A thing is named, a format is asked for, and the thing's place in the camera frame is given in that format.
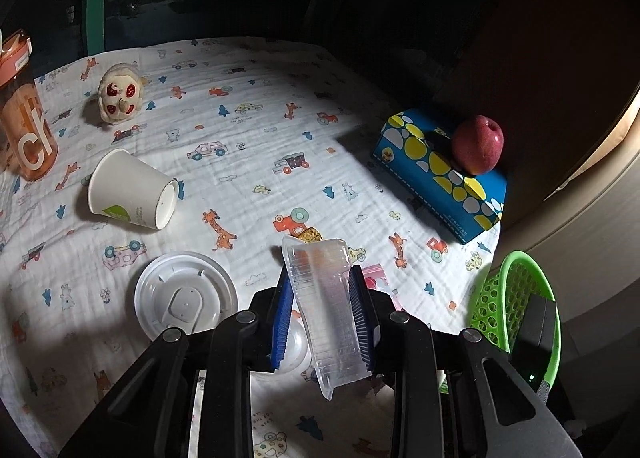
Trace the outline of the clear rectangular plastic box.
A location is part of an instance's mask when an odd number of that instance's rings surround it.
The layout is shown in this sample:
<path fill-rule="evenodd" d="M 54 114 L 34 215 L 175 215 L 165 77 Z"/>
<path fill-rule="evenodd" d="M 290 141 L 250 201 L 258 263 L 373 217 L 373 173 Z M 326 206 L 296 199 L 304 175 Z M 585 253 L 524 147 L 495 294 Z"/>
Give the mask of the clear rectangular plastic box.
<path fill-rule="evenodd" d="M 281 249 L 320 391 L 332 400 L 335 389 L 370 376 L 349 301 L 347 245 L 340 239 L 303 243 L 285 237 Z"/>

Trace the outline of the clear round plastic container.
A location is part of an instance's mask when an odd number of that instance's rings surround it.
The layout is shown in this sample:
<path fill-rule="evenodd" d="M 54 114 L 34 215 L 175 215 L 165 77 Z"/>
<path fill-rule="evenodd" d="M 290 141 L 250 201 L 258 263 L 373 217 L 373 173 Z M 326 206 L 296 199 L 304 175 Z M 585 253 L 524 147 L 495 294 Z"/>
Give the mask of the clear round plastic container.
<path fill-rule="evenodd" d="M 298 368 L 307 357 L 308 343 L 303 324 L 292 317 L 288 325 L 284 354 L 280 364 L 271 363 L 271 335 L 265 322 L 258 325 L 253 354 L 250 355 L 250 370 L 267 376 L 285 376 Z"/>

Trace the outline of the pink snack wrapper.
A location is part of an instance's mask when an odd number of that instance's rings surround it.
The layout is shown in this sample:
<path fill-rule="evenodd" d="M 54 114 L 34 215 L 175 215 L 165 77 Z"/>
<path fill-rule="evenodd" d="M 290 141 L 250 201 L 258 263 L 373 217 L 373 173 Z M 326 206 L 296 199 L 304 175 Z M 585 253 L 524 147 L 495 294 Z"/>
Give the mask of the pink snack wrapper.
<path fill-rule="evenodd" d="M 398 291 L 390 285 L 380 264 L 362 267 L 362 274 L 368 289 L 387 294 L 392 299 L 396 311 L 402 311 L 402 305 L 398 300 Z"/>

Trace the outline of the red apple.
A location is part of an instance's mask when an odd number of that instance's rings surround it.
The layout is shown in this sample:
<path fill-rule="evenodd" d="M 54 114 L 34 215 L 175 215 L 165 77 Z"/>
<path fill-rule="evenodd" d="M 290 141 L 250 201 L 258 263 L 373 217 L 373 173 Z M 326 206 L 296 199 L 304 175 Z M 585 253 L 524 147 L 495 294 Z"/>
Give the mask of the red apple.
<path fill-rule="evenodd" d="M 451 138 L 454 161 L 465 174 L 472 176 L 491 172 L 500 160 L 502 149 L 502 129 L 485 115 L 461 124 Z"/>

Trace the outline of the cartoon print white blanket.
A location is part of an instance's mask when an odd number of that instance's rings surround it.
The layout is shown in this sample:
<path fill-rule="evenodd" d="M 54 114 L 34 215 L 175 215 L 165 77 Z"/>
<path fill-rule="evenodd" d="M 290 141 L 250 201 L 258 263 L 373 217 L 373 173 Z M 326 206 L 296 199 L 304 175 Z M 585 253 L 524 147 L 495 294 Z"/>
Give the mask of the cartoon print white blanket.
<path fill-rule="evenodd" d="M 141 111 L 110 125 L 98 87 L 116 63 L 145 85 Z M 459 243 L 372 161 L 390 111 L 317 49 L 185 40 L 80 59 L 35 85 L 58 158 L 30 182 L 1 157 L 1 398 L 37 455 L 55 456 L 148 346 L 134 286 L 164 254 L 210 257 L 247 307 L 276 283 L 283 237 L 314 227 L 380 264 L 411 314 L 462 329 L 498 231 Z M 178 181 L 166 228 L 90 213 L 89 177 L 115 148 Z"/>

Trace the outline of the white plastic lid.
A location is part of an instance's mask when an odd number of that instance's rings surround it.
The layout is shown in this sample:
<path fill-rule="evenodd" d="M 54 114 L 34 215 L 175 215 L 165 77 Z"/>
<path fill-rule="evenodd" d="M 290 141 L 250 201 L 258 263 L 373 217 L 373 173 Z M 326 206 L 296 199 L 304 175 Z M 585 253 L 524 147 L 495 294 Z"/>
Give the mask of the white plastic lid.
<path fill-rule="evenodd" d="M 196 252 L 172 252 L 153 259 L 134 288 L 134 312 L 151 340 L 167 328 L 186 334 L 208 331 L 238 311 L 229 274 Z"/>

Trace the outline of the pink transparent water bottle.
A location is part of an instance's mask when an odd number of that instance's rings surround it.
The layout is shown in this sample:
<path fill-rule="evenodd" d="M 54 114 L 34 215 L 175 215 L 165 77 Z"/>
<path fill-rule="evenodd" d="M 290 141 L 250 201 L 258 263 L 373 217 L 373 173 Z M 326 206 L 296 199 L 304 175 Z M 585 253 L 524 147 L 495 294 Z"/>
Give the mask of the pink transparent water bottle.
<path fill-rule="evenodd" d="M 35 86 L 29 61 L 30 37 L 18 30 L 1 51 L 1 127 L 26 181 L 38 181 L 53 167 L 58 144 Z"/>

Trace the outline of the white paper cup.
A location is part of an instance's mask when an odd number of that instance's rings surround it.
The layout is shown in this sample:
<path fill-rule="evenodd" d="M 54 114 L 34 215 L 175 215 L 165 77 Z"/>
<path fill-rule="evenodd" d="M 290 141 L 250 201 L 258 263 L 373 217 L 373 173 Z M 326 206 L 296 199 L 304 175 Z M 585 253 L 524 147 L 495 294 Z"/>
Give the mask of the white paper cup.
<path fill-rule="evenodd" d="M 174 215 L 179 185 L 125 149 L 107 152 L 93 171 L 88 207 L 103 215 L 154 230 L 164 229 Z"/>

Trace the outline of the blue yellow tissue box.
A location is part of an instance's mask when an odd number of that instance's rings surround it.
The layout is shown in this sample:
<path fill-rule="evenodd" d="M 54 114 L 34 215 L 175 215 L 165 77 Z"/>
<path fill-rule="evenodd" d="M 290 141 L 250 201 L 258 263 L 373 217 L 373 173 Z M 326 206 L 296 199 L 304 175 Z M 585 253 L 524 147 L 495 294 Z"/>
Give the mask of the blue yellow tissue box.
<path fill-rule="evenodd" d="M 446 152 L 449 144 L 443 129 L 408 110 L 387 119 L 372 157 L 466 244 L 500 223 L 506 178 L 496 170 L 465 175 Z"/>

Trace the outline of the white red plush toy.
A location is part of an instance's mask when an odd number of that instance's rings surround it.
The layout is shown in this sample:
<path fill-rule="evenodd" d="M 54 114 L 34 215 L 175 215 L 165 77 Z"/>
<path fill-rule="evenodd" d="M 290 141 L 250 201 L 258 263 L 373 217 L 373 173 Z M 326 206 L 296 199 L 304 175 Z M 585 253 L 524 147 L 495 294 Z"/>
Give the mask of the white red plush toy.
<path fill-rule="evenodd" d="M 103 123 L 115 125 L 132 120 L 142 108 L 145 78 L 132 63 L 116 63 L 107 69 L 98 87 L 98 106 Z"/>

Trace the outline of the green plastic mesh basket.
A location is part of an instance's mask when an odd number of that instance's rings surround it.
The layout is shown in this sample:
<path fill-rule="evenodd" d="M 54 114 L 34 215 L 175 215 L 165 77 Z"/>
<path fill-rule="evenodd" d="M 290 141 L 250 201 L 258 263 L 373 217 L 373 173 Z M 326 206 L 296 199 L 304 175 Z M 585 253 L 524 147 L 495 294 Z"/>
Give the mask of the green plastic mesh basket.
<path fill-rule="evenodd" d="M 535 260 L 523 251 L 510 253 L 495 276 L 478 285 L 472 294 L 469 325 L 491 343 L 506 352 L 511 361 L 516 331 L 524 316 L 531 294 L 540 295 L 555 303 L 555 296 L 544 272 Z M 532 388 L 544 396 L 551 390 L 558 372 L 561 356 L 561 322 L 556 306 L 555 336 L 551 363 L 539 388 Z"/>

